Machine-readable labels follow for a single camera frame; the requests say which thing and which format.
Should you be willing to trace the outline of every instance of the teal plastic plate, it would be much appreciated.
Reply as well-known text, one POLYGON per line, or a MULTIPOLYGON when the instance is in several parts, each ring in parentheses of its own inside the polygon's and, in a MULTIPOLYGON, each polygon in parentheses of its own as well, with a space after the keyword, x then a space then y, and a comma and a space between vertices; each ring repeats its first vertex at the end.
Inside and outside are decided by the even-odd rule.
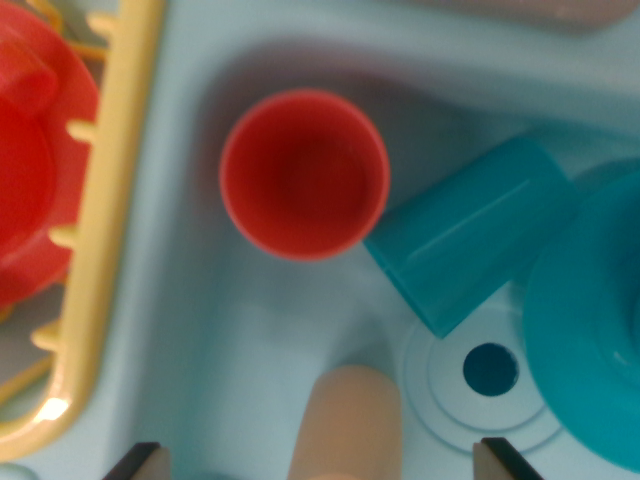
POLYGON ((534 269, 524 308, 533 377, 587 447, 640 471, 640 174, 584 205, 534 269))

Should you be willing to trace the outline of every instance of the toy sink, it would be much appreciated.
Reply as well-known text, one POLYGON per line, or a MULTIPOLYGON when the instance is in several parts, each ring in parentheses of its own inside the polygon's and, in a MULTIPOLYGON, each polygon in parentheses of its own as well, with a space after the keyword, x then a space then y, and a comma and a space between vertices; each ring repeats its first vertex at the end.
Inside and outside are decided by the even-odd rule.
MULTIPOLYGON (((177 480, 282 479, 322 372, 365 363, 406 392, 405 358, 424 327, 365 248, 321 263, 279 260, 244 239, 222 206, 222 144, 264 96, 312 86, 361 107, 388 147, 389 206, 523 133, 585 193, 640 166, 637 14, 578 35, 400 2, 121 3, 87 188, 109 155, 135 166, 128 209, 110 224, 126 229, 112 230, 113 256, 102 257, 112 259, 102 267, 119 265, 113 290, 72 269, 67 295, 104 288, 108 329, 77 421, 13 460, 42 478, 101 478, 131 444, 154 440, 171 450, 177 480), (121 62, 127 51, 129 62, 145 59, 139 68, 121 67, 135 64, 121 62), (128 116, 115 112, 115 104, 126 110, 122 98, 133 105, 128 116), (107 132, 107 123, 125 133, 107 132), (109 143, 110 134, 124 140, 109 143)), ((79 235, 76 255, 89 242, 79 235)), ((489 322, 487 331, 512 342, 522 382, 530 380, 518 337, 524 282, 490 298, 459 339, 475 346, 474 325, 489 322)), ((490 414, 494 424, 451 436, 405 398, 404 478, 472 478, 472 437, 496 435, 512 435, 548 478, 637 478, 562 430, 531 388, 517 397, 531 415, 490 414)), ((482 415, 491 401, 468 408, 482 415)), ((25 472, 0 468, 0 478, 25 472)))

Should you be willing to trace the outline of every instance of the teal plastic cup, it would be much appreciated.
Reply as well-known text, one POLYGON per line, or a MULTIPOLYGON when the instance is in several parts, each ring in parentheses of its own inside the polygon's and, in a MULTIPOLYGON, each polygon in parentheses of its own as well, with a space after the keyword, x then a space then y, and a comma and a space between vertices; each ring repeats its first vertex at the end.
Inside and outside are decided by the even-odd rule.
POLYGON ((365 245, 443 338, 530 264, 579 204, 553 159, 516 138, 385 213, 365 245))

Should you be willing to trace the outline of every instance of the red plastic dish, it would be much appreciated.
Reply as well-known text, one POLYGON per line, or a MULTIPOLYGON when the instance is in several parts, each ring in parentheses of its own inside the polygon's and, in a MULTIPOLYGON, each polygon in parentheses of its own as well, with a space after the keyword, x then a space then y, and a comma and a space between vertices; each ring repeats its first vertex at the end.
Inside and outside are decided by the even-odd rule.
POLYGON ((98 88, 49 25, 2 0, 0 53, 2 308, 67 271, 71 252, 54 245, 48 230, 77 219, 89 147, 73 140, 66 124, 94 119, 98 88), (18 91, 7 86, 18 84, 16 71, 18 91))

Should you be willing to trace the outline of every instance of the plastic toy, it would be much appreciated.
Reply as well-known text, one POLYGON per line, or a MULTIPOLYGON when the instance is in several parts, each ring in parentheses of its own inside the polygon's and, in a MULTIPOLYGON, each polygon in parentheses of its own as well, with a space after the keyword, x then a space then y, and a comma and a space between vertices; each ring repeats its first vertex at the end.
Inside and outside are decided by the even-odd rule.
POLYGON ((98 89, 80 58, 33 14, 0 2, 0 309, 64 276, 49 229, 77 220, 89 149, 66 132, 93 120, 98 89))
POLYGON ((548 154, 515 139, 387 212, 365 244, 442 338, 532 262, 578 204, 548 154))
POLYGON ((640 472, 640 174, 590 198, 541 255, 524 310, 533 377, 560 422, 640 472))
MULTIPOLYGON (((55 9, 45 0, 34 0, 33 3, 60 31, 62 20, 55 9)), ((20 36, 20 32, 29 31, 29 38, 24 38, 27 46, 41 53, 40 58, 54 70, 64 65, 65 69, 58 73, 66 82, 59 81, 56 100, 46 110, 48 113, 42 113, 39 122, 44 137, 50 141, 54 161, 63 154, 70 157, 67 160, 82 160, 81 168, 68 161, 57 164, 61 171, 56 189, 70 194, 60 198, 54 195, 47 223, 28 244, 29 255, 3 259, 0 291, 5 286, 16 290, 12 290, 15 295, 10 300, 13 301, 18 297, 18 289, 20 295, 33 293, 36 282, 16 282, 15 276, 10 277, 4 268, 6 262, 11 265, 24 262, 26 265, 16 265, 14 270, 24 273, 29 272, 26 268, 29 267, 32 275, 26 279, 39 279, 37 284, 43 285, 43 278, 55 280, 64 274, 70 257, 67 250, 55 247, 47 236, 74 251, 61 318, 32 334, 33 343, 52 355, 0 387, 0 403, 3 403, 51 368, 41 403, 20 418, 0 422, 0 462, 32 453, 59 437, 83 411, 90 397, 118 267, 148 93, 146 85, 151 78, 163 7, 164 2, 159 0, 125 0, 119 21, 105 14, 89 18, 90 26, 97 33, 113 39, 102 87, 103 106, 94 124, 87 120, 93 118, 96 90, 95 86, 86 86, 92 80, 80 60, 51 27, 15 5, 0 2, 0 25, 3 25, 0 38, 14 38, 20 36), (11 20, 10 28, 6 25, 8 19, 11 20), (47 48, 39 44, 38 40, 42 38, 47 40, 47 48), (86 145, 76 143, 74 138, 93 145, 83 186, 84 156, 79 153, 86 155, 88 149, 86 145), (75 208, 81 189, 78 223, 69 224, 76 221, 75 208), (47 258, 37 255, 50 252, 54 254, 47 258), (48 273, 43 275, 47 266, 48 273)), ((104 49, 100 47, 72 44, 72 49, 89 58, 104 57, 104 49)))
POLYGON ((400 392, 364 366, 320 377, 300 426, 287 480, 400 480, 400 392))
POLYGON ((236 226, 291 260, 331 257, 362 240, 382 214, 389 185, 373 123, 320 90, 255 105, 235 125, 220 163, 222 197, 236 226))

